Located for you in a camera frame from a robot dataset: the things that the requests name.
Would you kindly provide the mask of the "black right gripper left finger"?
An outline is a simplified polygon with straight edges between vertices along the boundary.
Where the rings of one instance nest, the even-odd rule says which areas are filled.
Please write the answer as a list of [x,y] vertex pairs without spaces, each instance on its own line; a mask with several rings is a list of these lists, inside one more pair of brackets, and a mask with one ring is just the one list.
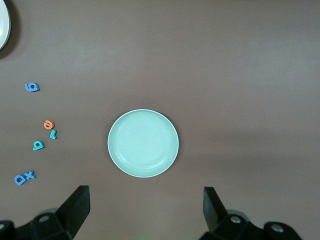
[[14,240],[74,240],[90,213],[90,188],[79,186],[55,211],[36,216],[14,231]]

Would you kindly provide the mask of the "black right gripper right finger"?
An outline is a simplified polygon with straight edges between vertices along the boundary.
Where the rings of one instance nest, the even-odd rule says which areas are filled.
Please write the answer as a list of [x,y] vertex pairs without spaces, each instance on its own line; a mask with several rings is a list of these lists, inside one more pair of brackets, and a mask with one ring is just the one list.
[[265,240],[243,212],[226,210],[213,187],[204,187],[202,211],[208,231],[199,240]]

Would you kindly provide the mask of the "pale green round plate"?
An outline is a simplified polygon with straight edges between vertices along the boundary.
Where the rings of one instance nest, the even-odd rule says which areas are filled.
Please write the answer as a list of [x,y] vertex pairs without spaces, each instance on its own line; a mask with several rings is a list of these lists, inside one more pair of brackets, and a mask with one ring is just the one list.
[[173,123],[150,109],[135,109],[121,115],[107,138],[111,160],[124,173],[152,178],[175,162],[180,147]]

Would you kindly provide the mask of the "blue foam digit six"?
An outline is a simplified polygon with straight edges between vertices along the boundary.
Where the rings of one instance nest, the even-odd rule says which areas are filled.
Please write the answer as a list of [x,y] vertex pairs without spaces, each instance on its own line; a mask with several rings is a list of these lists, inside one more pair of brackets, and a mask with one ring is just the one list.
[[39,84],[38,83],[36,83],[36,82],[29,82],[29,83],[26,83],[25,85],[24,85],[24,87],[25,87],[25,90],[27,91],[27,92],[38,92],[39,90],[40,90],[40,86],[39,86]]

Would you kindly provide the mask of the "brown table cover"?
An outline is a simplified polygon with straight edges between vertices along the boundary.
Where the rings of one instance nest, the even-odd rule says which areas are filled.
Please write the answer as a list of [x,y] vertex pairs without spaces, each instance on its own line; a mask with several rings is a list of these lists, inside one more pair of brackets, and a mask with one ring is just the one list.
[[[76,240],[197,240],[210,186],[258,227],[320,240],[320,0],[5,2],[0,220],[23,225],[88,185]],[[112,124],[135,109],[179,135],[156,177],[109,156]]]

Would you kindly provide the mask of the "beige round plate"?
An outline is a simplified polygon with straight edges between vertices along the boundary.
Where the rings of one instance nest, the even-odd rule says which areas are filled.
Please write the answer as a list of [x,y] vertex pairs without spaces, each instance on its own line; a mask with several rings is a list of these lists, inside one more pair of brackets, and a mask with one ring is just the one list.
[[11,16],[4,0],[0,0],[0,50],[6,45],[11,33]]

